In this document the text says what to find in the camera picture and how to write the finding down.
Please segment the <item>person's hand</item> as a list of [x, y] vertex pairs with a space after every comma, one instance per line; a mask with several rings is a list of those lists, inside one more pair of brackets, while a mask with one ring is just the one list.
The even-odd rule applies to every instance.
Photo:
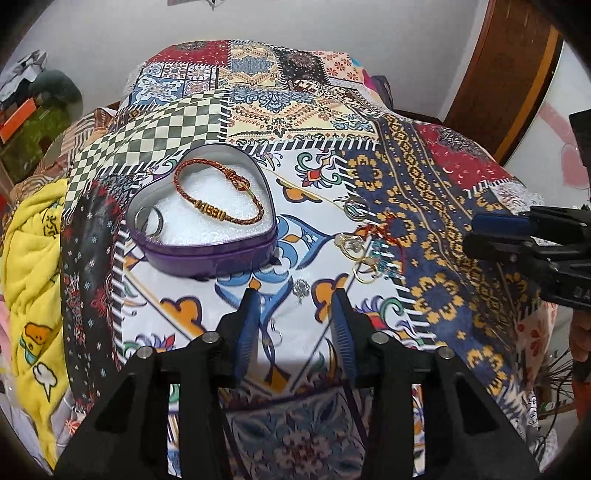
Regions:
[[573, 359], [585, 362], [591, 352], [591, 315], [574, 310], [569, 332], [569, 348]]

